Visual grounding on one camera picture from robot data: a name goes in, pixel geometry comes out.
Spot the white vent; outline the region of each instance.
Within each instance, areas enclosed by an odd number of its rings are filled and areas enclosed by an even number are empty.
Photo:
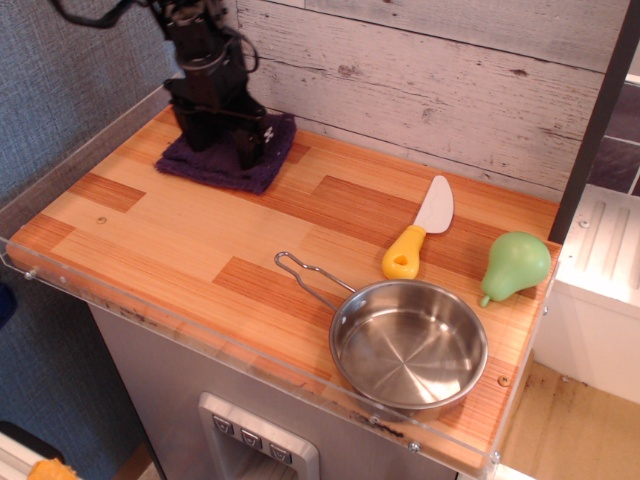
[[[557,280],[640,307],[640,197],[587,185]]]

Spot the metal pan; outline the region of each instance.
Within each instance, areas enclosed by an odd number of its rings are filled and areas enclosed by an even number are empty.
[[[282,257],[321,273],[352,292],[340,307],[309,287]],[[387,280],[356,291],[289,252],[276,264],[335,311],[331,355],[344,378],[365,397],[402,414],[439,414],[465,397],[487,363],[480,320],[456,295],[418,280]]]

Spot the control panel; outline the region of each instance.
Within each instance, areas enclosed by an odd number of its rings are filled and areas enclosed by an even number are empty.
[[[320,479],[319,453],[307,440],[208,392],[200,395],[198,407],[214,462],[221,465],[224,480],[230,475],[234,480],[253,478],[249,470],[265,462],[264,458],[256,461],[256,453],[293,470],[298,480]],[[224,462],[233,465],[225,468]]]

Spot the yellow knife handle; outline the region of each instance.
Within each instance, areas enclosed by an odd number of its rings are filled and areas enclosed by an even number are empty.
[[[408,226],[382,257],[382,273],[389,279],[414,279],[420,269],[420,249],[427,232],[417,225]]]

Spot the wooden countertop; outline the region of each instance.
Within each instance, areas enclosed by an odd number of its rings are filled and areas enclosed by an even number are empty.
[[[154,169],[179,134],[172,113],[159,114],[19,230],[9,255],[72,294],[354,418],[360,406],[332,388],[350,390],[329,351],[333,312],[274,256],[288,250],[354,288],[383,280],[385,249],[444,174],[454,218],[445,233],[427,236],[418,278],[473,308],[489,362],[462,404],[438,419],[414,418],[480,454],[410,422],[376,431],[418,439],[427,455],[460,470],[484,468],[481,453],[496,448],[550,280],[480,308],[488,252],[508,231],[546,239],[557,205],[307,132],[298,132],[263,195],[216,189]],[[548,246],[555,265],[560,246]],[[348,296],[307,273],[336,304]],[[498,384],[502,376],[510,386]]]

